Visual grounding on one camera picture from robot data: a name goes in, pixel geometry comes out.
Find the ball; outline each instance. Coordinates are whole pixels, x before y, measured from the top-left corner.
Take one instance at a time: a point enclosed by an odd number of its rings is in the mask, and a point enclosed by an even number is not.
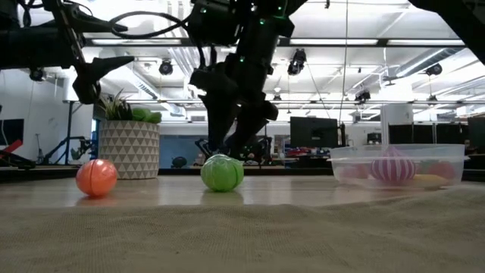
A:
[[[402,186],[416,175],[415,163],[394,147],[383,153],[382,159],[371,164],[371,174],[387,186]]]
[[[214,192],[228,192],[243,182],[243,164],[227,155],[213,155],[202,166],[201,177]]]
[[[94,159],[84,164],[76,175],[77,187],[85,194],[100,197],[113,189],[117,172],[113,163],[104,159]]]

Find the green leaves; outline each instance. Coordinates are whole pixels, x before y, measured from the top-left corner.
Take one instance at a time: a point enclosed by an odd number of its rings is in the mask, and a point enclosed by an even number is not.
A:
[[[149,122],[151,124],[159,124],[161,123],[161,113],[152,113],[146,108],[135,108],[133,110],[133,120]]]
[[[131,109],[126,98],[121,98],[121,90],[111,101],[101,97],[100,106],[105,110],[106,119],[109,121],[143,121],[151,124],[161,123],[161,113],[152,113],[146,108]]]

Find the orange ball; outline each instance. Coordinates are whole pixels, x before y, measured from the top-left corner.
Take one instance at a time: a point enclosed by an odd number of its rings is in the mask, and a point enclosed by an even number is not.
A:
[[[104,159],[94,159],[84,164],[76,175],[77,187],[93,197],[104,196],[116,184],[117,172],[113,163]]]

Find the green ball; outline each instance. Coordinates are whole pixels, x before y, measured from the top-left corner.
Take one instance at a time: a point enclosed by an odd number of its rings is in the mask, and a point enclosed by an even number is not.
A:
[[[227,155],[213,155],[202,166],[201,177],[209,189],[228,192],[243,182],[243,164]]]

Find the yellow object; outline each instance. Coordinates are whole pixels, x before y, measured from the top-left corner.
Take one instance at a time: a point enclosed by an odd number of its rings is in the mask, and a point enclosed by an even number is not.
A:
[[[449,180],[434,174],[416,174],[409,182],[415,187],[441,187],[450,184]]]

